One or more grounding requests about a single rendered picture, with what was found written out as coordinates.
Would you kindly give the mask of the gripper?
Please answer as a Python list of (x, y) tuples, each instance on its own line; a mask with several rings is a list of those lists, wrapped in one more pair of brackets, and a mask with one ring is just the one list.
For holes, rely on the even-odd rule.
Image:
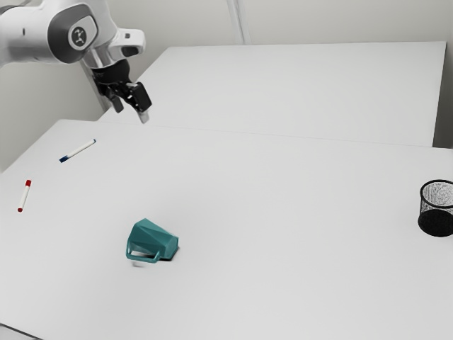
[(141, 123), (149, 121), (151, 99), (141, 82), (132, 83), (130, 80), (130, 64), (126, 59), (108, 67), (91, 69), (91, 73), (99, 94), (112, 103), (117, 113), (124, 109), (118, 96), (126, 97), (125, 101), (135, 109)]

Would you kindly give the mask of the teal faceted mug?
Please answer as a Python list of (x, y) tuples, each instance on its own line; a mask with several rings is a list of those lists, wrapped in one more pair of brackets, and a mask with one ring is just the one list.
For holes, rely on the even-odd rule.
[(129, 260), (155, 264), (170, 261), (178, 250), (178, 237), (148, 219), (136, 222), (127, 239)]

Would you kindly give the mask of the white pen with blue cap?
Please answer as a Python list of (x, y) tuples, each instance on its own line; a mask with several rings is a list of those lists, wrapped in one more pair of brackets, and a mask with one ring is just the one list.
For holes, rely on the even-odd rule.
[(89, 148), (90, 146), (96, 143), (96, 139), (89, 140), (87, 143), (81, 145), (80, 147), (76, 148), (75, 150), (71, 151), (70, 153), (64, 155), (59, 159), (60, 163), (64, 163), (67, 160), (71, 159), (75, 155), (79, 154), (80, 152), (84, 151), (85, 149)]

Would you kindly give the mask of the white pen with red cap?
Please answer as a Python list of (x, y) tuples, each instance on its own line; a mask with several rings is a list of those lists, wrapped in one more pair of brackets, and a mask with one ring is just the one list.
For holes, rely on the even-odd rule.
[(19, 201), (18, 208), (17, 208), (17, 211), (19, 213), (23, 212), (23, 209), (25, 207), (25, 203), (26, 203), (29, 191), (30, 191), (31, 183), (32, 183), (32, 181), (30, 179), (27, 179), (25, 182), (23, 194), (21, 196), (21, 199)]

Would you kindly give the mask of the black mesh pen holder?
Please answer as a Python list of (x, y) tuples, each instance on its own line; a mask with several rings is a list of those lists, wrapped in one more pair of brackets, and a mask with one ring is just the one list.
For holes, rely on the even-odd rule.
[(453, 235), (453, 182), (436, 179), (420, 188), (418, 226), (433, 237)]

